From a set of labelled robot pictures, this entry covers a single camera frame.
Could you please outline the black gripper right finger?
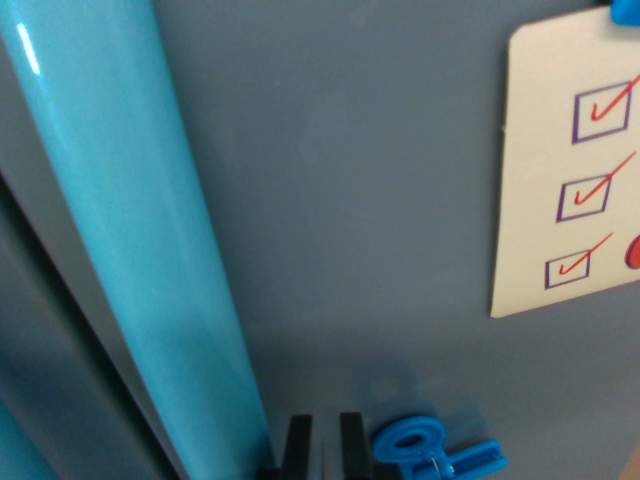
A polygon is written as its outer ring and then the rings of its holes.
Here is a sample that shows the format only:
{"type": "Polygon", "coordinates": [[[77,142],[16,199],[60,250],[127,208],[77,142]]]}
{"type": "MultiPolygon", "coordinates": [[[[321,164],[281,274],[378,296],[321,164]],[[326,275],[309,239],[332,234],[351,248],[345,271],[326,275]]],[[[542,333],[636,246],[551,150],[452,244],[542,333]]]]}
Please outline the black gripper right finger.
{"type": "Polygon", "coordinates": [[[372,479],[373,467],[362,415],[340,414],[342,473],[344,479],[372,479]]]}

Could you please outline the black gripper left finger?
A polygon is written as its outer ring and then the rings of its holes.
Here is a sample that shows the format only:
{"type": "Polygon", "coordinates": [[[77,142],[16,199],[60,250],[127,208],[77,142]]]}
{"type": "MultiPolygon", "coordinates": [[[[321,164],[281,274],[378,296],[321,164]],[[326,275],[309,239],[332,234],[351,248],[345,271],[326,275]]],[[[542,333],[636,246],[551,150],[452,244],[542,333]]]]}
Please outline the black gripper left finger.
{"type": "Polygon", "coordinates": [[[306,480],[308,478],[312,425],[312,415],[291,417],[280,468],[280,479],[306,480]]]}

